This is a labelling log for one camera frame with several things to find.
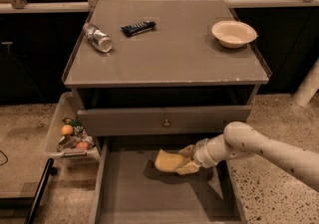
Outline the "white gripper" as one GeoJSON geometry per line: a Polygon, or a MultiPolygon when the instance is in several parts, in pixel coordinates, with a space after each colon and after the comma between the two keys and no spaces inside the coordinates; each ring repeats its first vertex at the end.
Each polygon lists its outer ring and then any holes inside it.
{"type": "Polygon", "coordinates": [[[181,149],[179,154],[185,158],[191,158],[192,161],[184,163],[175,169],[175,172],[179,175],[187,175],[196,173],[199,168],[211,168],[217,165],[217,162],[212,158],[208,151],[208,138],[198,141],[195,145],[191,144],[181,149]]]}

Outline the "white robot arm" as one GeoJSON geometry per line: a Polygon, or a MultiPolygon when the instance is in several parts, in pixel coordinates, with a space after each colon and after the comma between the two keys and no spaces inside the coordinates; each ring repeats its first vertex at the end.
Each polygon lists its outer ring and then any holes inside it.
{"type": "Polygon", "coordinates": [[[319,154],[260,133],[242,121],[232,121],[223,134],[189,145],[178,155],[182,162],[174,169],[178,174],[211,168],[223,160],[257,154],[289,173],[315,191],[319,191],[319,154]]]}

